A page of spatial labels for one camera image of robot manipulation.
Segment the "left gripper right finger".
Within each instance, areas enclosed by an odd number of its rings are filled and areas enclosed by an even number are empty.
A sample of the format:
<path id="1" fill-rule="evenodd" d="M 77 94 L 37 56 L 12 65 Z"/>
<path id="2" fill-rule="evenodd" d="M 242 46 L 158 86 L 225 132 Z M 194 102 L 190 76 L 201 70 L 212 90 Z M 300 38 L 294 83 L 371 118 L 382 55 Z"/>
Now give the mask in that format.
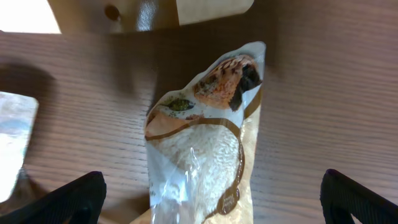
<path id="1" fill-rule="evenodd" d="M 326 224 L 397 223 L 397 205 L 334 169 L 322 179 L 320 201 Z"/>

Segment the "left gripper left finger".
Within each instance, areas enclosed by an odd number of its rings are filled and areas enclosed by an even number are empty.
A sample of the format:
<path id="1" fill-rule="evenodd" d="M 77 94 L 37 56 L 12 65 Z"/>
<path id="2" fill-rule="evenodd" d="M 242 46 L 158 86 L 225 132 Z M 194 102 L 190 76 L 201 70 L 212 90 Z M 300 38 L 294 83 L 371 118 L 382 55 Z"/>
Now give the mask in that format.
<path id="1" fill-rule="evenodd" d="M 41 199 L 1 217 L 2 224 L 97 224 L 106 183 L 99 171 L 89 172 Z"/>

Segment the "PanTree beige pouch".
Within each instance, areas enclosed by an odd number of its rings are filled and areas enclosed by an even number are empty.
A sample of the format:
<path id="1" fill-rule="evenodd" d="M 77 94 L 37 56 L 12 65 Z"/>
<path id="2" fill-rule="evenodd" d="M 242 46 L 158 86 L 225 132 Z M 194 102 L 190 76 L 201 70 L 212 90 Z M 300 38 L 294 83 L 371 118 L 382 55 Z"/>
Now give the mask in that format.
<path id="1" fill-rule="evenodd" d="M 254 0 L 48 0 L 60 32 L 168 29 L 245 13 Z"/>

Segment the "large plain beige pouch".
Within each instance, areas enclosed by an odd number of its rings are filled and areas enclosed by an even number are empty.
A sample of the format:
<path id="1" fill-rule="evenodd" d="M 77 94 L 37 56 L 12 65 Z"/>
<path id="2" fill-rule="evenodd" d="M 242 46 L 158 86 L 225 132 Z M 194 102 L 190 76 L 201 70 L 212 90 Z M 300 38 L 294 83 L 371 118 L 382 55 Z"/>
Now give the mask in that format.
<path id="1" fill-rule="evenodd" d="M 39 102 L 1 92 L 1 202 L 12 195 L 32 135 Z"/>

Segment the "rice pouch with brown trim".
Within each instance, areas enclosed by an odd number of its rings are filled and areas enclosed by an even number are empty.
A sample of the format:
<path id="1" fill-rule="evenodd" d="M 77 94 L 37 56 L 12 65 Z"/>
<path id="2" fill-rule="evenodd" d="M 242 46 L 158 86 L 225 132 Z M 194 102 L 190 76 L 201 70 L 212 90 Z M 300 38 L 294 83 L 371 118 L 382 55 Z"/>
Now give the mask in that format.
<path id="1" fill-rule="evenodd" d="M 266 45 L 222 55 L 144 125 L 150 208 L 137 223 L 251 224 Z"/>

